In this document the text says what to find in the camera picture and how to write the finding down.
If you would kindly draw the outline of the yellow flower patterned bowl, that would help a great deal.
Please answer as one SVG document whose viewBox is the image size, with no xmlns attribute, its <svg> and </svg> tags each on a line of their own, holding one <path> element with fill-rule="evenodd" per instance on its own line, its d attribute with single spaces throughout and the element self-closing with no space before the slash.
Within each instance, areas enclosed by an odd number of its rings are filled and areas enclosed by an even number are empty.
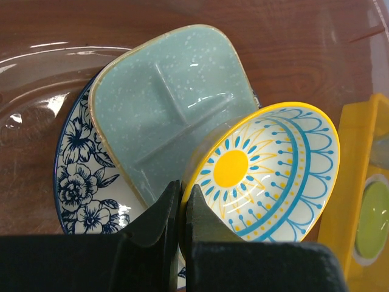
<svg viewBox="0 0 389 292">
<path fill-rule="evenodd" d="M 303 102 L 282 102 L 228 120 L 195 148 L 182 178 L 179 217 L 191 190 L 239 238 L 300 242 L 323 213 L 340 164 L 328 115 Z"/>
</svg>

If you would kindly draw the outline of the mint green rectangular dish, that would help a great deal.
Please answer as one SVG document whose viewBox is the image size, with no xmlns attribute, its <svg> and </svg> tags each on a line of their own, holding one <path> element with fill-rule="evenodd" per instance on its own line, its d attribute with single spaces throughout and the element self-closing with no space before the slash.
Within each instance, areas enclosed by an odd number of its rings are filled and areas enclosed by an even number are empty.
<svg viewBox="0 0 389 292">
<path fill-rule="evenodd" d="M 182 179 L 209 132 L 259 103 L 227 36 L 195 24 L 110 62 L 91 86 L 88 108 L 104 149 L 148 207 Z"/>
</svg>

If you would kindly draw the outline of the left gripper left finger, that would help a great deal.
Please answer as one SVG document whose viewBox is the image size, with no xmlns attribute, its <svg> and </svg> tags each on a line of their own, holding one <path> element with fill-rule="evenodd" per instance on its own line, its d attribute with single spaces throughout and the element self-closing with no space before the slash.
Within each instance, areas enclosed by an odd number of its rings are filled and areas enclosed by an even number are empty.
<svg viewBox="0 0 389 292">
<path fill-rule="evenodd" d="M 176 291 L 179 181 L 114 234 L 1 238 L 2 291 Z"/>
</svg>

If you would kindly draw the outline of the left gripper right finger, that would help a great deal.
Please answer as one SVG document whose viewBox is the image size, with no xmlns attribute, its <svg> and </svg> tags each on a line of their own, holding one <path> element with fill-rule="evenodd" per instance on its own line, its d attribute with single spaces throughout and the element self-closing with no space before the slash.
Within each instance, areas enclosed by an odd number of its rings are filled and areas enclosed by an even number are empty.
<svg viewBox="0 0 389 292">
<path fill-rule="evenodd" d="M 245 242 L 195 185 L 186 210 L 187 291 L 348 291 L 340 264 L 313 242 Z"/>
</svg>

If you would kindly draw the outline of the blue floral plate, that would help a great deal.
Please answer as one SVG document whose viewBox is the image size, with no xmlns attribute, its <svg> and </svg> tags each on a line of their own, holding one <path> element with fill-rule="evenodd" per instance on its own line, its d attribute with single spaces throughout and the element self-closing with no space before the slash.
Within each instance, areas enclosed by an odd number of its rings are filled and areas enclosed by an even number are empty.
<svg viewBox="0 0 389 292">
<path fill-rule="evenodd" d="M 53 192 L 65 235 L 114 234 L 147 210 L 125 184 L 93 128 L 89 90 L 84 87 L 77 97 L 55 153 Z M 186 284 L 178 250 L 177 260 L 176 291 Z"/>
</svg>

